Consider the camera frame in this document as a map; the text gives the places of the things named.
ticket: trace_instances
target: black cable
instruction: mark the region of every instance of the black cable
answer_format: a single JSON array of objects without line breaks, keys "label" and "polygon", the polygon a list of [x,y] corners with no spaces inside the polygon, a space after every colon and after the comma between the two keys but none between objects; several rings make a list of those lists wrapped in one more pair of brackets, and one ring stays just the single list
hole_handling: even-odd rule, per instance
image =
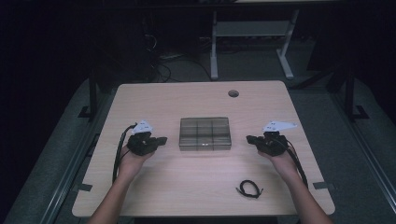
[{"label": "black cable", "polygon": [[129,126],[129,127],[122,133],[122,135],[121,135],[120,142],[119,142],[119,146],[118,146],[118,148],[117,148],[116,158],[114,159],[113,183],[114,183],[114,181],[116,181],[116,178],[117,178],[117,171],[119,170],[120,161],[121,161],[120,153],[121,153],[121,150],[122,150],[123,142],[124,142],[124,140],[125,140],[125,135],[128,133],[128,131],[129,131],[130,129],[134,128],[134,126],[136,126],[136,125],[131,125],[131,126]]},{"label": "black cable", "polygon": [[[305,186],[308,188],[308,181],[307,181],[307,179],[306,179],[306,175],[305,175],[305,172],[304,172],[304,170],[303,170],[303,166],[301,165],[300,160],[299,160],[298,157],[297,157],[297,153],[294,153],[293,151],[291,151],[291,149],[290,149],[289,147],[283,145],[283,144],[282,144],[281,142],[279,142],[278,140],[276,140],[276,139],[271,139],[271,140],[273,140],[273,141],[279,143],[283,148],[286,149],[286,151],[287,151],[287,152],[289,153],[289,155],[291,156],[291,159],[292,159],[292,160],[294,161],[294,163],[296,164],[297,170],[298,170],[298,172],[300,173],[300,176],[301,176],[301,179],[303,180],[303,183],[304,183]],[[288,143],[290,143],[290,144],[291,144],[291,147],[294,149],[293,144],[292,144],[290,141],[288,141]]]}]

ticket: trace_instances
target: desk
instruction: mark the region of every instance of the desk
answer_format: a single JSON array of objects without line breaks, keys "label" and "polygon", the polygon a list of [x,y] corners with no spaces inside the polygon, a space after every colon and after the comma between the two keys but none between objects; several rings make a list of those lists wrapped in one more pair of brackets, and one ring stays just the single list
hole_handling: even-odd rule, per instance
[{"label": "desk", "polygon": [[[238,97],[228,92],[236,90]],[[181,118],[227,117],[232,147],[222,151],[180,151]],[[285,85],[280,81],[161,83],[121,85],[108,113],[92,155],[83,184],[73,207],[77,217],[89,217],[111,186],[113,162],[121,133],[129,125],[146,119],[155,137],[166,136],[132,183],[122,216],[132,217],[217,217],[278,216],[296,214],[287,186],[271,162],[249,145],[247,135],[261,135],[269,120],[295,122],[297,128],[281,132],[294,144],[309,189],[331,214],[332,198],[327,189],[315,189],[323,182]],[[235,188],[245,180],[264,191],[249,199]]]}]

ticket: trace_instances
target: haptic device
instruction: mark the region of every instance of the haptic device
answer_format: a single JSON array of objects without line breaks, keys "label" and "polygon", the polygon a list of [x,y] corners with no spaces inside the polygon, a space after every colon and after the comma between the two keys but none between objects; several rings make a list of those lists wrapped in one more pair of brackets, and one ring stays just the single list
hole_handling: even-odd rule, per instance
[{"label": "haptic device", "polygon": [[289,128],[294,128],[297,125],[294,123],[286,123],[280,121],[271,121],[267,124],[266,127],[262,128],[262,130],[270,130],[268,132],[264,132],[264,137],[262,136],[247,136],[247,142],[251,145],[256,146],[256,148],[271,157],[279,156],[283,154],[285,151],[289,153],[291,158],[293,159],[294,163],[296,164],[297,170],[300,173],[301,179],[308,187],[308,182],[306,180],[306,176],[303,170],[302,165],[300,164],[300,160],[297,157],[297,154],[293,152],[289,148],[290,146],[294,149],[294,146],[291,142],[286,139],[285,135],[280,135],[279,130],[285,130]]},{"label": "haptic device", "polygon": [[[128,151],[121,155],[122,145],[125,140],[125,135],[128,131],[132,129],[132,135],[128,139],[127,147]],[[141,120],[139,123],[135,125],[129,126],[123,133],[120,138],[119,146],[117,148],[116,158],[114,160],[114,169],[113,169],[113,183],[117,178],[117,172],[119,169],[120,161],[122,158],[129,152],[134,153],[137,156],[147,155],[155,150],[159,146],[164,146],[166,144],[166,137],[151,137],[151,132],[153,128],[149,125],[146,120]]]}]

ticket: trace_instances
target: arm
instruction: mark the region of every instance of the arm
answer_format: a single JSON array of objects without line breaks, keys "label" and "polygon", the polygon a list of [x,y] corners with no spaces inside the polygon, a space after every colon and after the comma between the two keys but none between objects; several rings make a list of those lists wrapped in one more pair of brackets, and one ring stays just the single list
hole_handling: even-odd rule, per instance
[{"label": "arm", "polygon": [[[127,147],[123,147],[121,155],[128,150]],[[119,166],[119,175],[116,181],[114,181],[107,195],[93,213],[88,223],[117,222],[129,185],[139,173],[143,163],[153,154],[154,152],[145,156],[137,156],[132,152],[128,152],[122,158]]]},{"label": "arm", "polygon": [[285,181],[303,224],[332,223],[303,183],[303,180],[297,172],[294,161],[291,159],[288,152],[285,151],[282,155],[276,157],[271,157],[260,151],[259,154],[271,161],[276,171]]}]

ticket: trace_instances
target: wrist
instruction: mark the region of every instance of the wrist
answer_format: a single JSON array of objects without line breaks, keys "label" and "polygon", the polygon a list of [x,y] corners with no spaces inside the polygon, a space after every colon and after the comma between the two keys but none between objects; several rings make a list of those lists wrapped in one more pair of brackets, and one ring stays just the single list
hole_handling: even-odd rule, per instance
[{"label": "wrist", "polygon": [[119,176],[117,176],[116,179],[116,181],[118,181],[122,185],[130,185],[133,180],[134,180],[134,176],[128,176],[123,174],[119,174]]},{"label": "wrist", "polygon": [[295,185],[298,183],[303,183],[303,180],[301,179],[300,175],[297,172],[287,174],[287,175],[282,175],[282,179],[283,179],[283,181],[285,181],[285,183],[288,186]]}]

